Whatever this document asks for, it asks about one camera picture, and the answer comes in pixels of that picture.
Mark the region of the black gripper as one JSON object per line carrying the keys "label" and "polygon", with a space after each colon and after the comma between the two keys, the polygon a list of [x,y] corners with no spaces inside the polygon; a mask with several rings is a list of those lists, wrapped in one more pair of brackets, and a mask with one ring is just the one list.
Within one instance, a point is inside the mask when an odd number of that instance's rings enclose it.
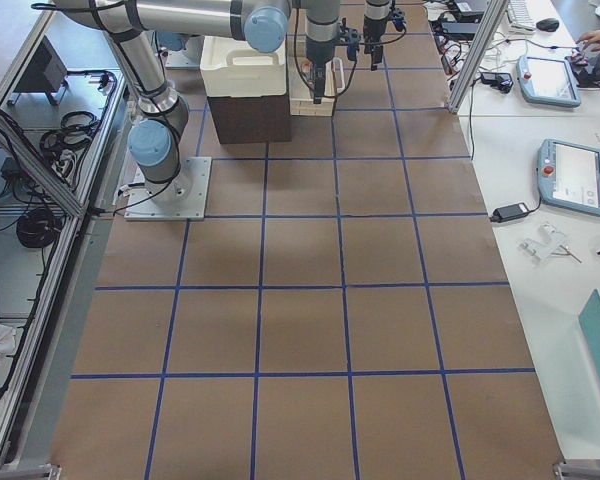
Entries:
{"label": "black gripper", "polygon": [[360,49],[361,35],[355,28],[346,25],[346,20],[336,18],[329,22],[318,22],[306,18],[306,54],[313,63],[311,80],[313,81],[313,103],[320,104],[325,94],[326,65],[335,56],[335,48],[346,48],[349,61],[356,62]]}
{"label": "black gripper", "polygon": [[403,11],[390,11],[379,19],[371,18],[368,14],[364,16],[363,44],[369,48],[371,71],[376,71],[383,61],[382,36],[386,33],[388,23],[391,23],[398,32],[406,32],[406,18]]}

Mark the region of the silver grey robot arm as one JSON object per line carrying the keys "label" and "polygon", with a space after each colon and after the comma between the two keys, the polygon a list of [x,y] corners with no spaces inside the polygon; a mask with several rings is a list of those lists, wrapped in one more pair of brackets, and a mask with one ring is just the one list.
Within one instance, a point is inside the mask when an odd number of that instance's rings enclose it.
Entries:
{"label": "silver grey robot arm", "polygon": [[179,143],[188,122],[184,98],[167,82],[164,55],[180,51],[200,61],[205,36],[244,41],[260,53],[272,53],[286,38],[291,12],[302,10],[313,97],[319,102],[336,48],[356,51],[360,42],[359,33],[341,18],[337,1],[51,1],[32,7],[57,11],[107,36],[141,114],[128,148],[149,195],[158,200],[185,189]]}
{"label": "silver grey robot arm", "polygon": [[382,36],[387,25],[392,24],[401,34],[406,33],[406,18],[403,10],[390,0],[366,0],[363,24],[364,53],[370,57],[370,70],[376,71],[383,60]]}

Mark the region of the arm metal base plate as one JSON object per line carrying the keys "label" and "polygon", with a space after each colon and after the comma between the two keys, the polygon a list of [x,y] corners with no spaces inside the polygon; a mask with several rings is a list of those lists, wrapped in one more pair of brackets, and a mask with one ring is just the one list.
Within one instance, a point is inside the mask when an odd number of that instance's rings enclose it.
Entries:
{"label": "arm metal base plate", "polygon": [[123,211],[129,221],[176,221],[205,218],[212,159],[210,157],[186,157],[181,161],[181,171],[167,189],[158,192],[161,186],[144,185],[144,175],[137,167],[133,182],[141,186],[132,188],[129,195],[131,207]]}

